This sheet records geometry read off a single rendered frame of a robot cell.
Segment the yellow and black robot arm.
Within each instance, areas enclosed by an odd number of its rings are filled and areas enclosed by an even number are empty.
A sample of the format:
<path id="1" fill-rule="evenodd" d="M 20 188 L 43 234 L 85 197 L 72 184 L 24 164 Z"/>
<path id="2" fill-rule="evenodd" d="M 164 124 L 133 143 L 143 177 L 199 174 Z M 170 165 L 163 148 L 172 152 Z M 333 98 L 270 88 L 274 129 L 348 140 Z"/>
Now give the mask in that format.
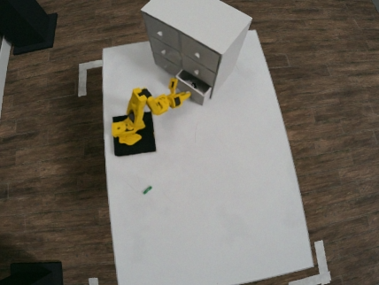
<path id="1" fill-rule="evenodd" d="M 156 97 L 155 100 L 154 99 L 155 98 L 152 97 L 152 94 L 147 88 L 133 89 L 131 98 L 128 101 L 128 118 L 122 122 L 113 123 L 113 134 L 120 138 L 120 143 L 132 145 L 136 143 L 138 140 L 142 139 L 142 137 L 136 134 L 135 132 L 145 127 L 142 121 L 143 108 L 145 106 L 145 103 L 151 110 L 153 115 L 159 116 L 160 114 L 167 112 L 168 107 L 170 105 L 170 102 L 168 101 L 168 96 L 163 94 L 161 96 Z"/>

